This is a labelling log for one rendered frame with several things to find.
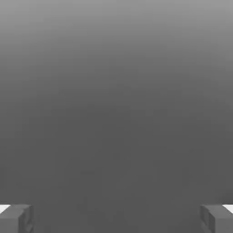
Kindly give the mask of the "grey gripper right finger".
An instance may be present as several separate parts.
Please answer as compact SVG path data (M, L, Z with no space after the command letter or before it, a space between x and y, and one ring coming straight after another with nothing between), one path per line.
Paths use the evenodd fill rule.
M233 204L201 205L203 233L233 233Z

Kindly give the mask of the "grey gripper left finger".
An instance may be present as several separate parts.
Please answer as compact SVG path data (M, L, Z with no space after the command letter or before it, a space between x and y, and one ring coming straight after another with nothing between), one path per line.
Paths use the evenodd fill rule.
M0 233L34 233L33 206L0 204Z

